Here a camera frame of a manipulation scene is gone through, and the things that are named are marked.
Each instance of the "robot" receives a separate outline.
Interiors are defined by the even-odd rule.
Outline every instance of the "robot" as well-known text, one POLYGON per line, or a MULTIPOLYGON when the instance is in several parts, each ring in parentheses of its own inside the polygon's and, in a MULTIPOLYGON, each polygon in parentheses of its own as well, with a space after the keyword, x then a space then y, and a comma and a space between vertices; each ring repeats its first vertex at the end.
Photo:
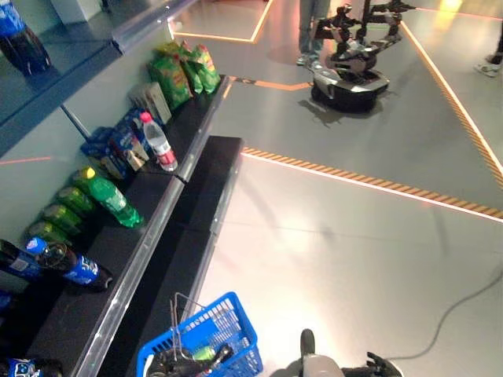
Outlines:
POLYGON ((315 353, 314 335, 308 328, 302 331, 300 336, 300 356, 300 377, 404 377, 390 361, 370 352, 367 353, 370 359, 367 366, 339 368, 332 358, 315 353))
POLYGON ((334 39, 338 44, 336 52, 326 58, 325 67, 311 69, 314 74, 313 100, 328 102, 343 110, 370 111, 389 84, 386 76, 373 69, 376 55, 400 42, 402 36, 398 33, 398 26, 402 13, 411 9, 415 7, 401 0, 372 6, 370 0, 365 0, 361 20, 347 16, 352 10, 349 4, 337 8, 332 18, 316 20, 311 36, 334 39), (390 27, 381 40, 368 43, 365 40, 368 23, 388 24, 390 27), (355 25, 361 27, 353 36, 349 28, 355 25))

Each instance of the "cable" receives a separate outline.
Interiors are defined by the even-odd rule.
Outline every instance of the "cable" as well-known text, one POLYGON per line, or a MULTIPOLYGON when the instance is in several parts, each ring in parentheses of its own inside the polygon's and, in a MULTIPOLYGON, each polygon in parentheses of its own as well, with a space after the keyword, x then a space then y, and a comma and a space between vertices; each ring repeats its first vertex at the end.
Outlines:
POLYGON ((442 330, 442 326, 444 324, 444 322, 446 321, 447 317, 460 305, 464 304, 465 302, 471 300, 472 298, 475 298, 477 297, 478 295, 481 295, 482 293, 484 293, 485 291, 491 289, 494 285, 496 285, 500 280, 501 278, 503 277, 503 271, 500 272, 500 274, 498 275, 498 277, 496 279, 494 279, 491 283, 489 283, 488 285, 486 285, 485 287, 479 289, 477 292, 474 292, 472 293, 471 295, 468 295, 464 298, 462 298, 461 300, 459 300, 458 302, 455 302, 449 309, 447 309, 447 311, 442 315, 442 318, 440 319, 440 322, 439 322, 439 325, 437 326, 437 329, 436 329, 436 332, 435 334, 433 335, 433 339, 431 340, 430 344, 424 349, 422 350, 421 352, 419 353, 416 353, 414 355, 410 355, 410 356, 395 356, 395 357, 386 357, 387 360, 393 360, 393 361, 396 361, 396 360, 412 360, 412 359, 417 359, 418 357, 422 357, 424 356, 426 353, 430 352, 431 349, 433 348, 433 346, 437 343, 437 340, 439 339, 439 334, 440 334, 440 331, 442 330))

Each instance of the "chip bag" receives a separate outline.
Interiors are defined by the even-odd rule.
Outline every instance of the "chip bag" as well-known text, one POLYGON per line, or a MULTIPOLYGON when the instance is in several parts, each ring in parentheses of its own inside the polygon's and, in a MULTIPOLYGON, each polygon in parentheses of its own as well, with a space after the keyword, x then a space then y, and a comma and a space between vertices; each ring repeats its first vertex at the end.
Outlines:
POLYGON ((150 77, 160 84, 170 110, 191 98, 189 83, 176 57, 160 57, 149 64, 150 77))
POLYGON ((197 71, 197 75, 203 83, 204 91, 206 91, 206 93, 213 93, 220 82, 220 75, 213 65, 213 60, 211 59, 207 47, 204 45, 197 45, 191 52, 187 43, 184 41, 180 51, 182 58, 193 64, 197 71))
POLYGON ((190 89, 197 94, 200 94, 204 87, 196 69, 188 62, 190 51, 186 48, 179 46, 176 42, 164 43, 157 46, 155 51, 157 54, 166 57, 176 57, 180 60, 185 76, 189 80, 190 89))

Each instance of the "blue basket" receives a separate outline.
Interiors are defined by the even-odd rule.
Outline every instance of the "blue basket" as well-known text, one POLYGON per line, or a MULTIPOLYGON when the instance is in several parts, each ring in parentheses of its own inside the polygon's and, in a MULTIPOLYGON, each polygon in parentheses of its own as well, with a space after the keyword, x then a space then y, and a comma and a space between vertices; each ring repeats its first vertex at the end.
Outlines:
MULTIPOLYGON (((178 326, 182 336, 182 346, 192 354, 211 346, 218 351, 227 343, 234 355, 222 363, 211 374, 211 377, 253 377, 262 370, 257 334, 234 292, 229 292, 181 322, 178 326)), ((143 377, 147 357, 173 346, 173 331, 158 336, 145 344, 138 353, 136 376, 143 377)))

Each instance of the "sneaker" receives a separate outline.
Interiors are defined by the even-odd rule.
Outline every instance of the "sneaker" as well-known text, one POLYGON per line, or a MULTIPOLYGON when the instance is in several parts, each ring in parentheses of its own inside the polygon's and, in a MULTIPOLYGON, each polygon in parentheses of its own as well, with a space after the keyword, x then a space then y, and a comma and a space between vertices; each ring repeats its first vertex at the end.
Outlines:
POLYGON ((501 69, 501 64, 491 64, 491 63, 477 64, 474 68, 475 70, 486 76, 496 77, 497 73, 501 69))
POLYGON ((322 69, 322 68, 323 68, 323 66, 321 65, 319 60, 314 60, 311 63, 311 69, 322 69))
POLYGON ((297 59, 297 65, 306 65, 309 61, 309 57, 307 55, 301 55, 299 59, 297 59))

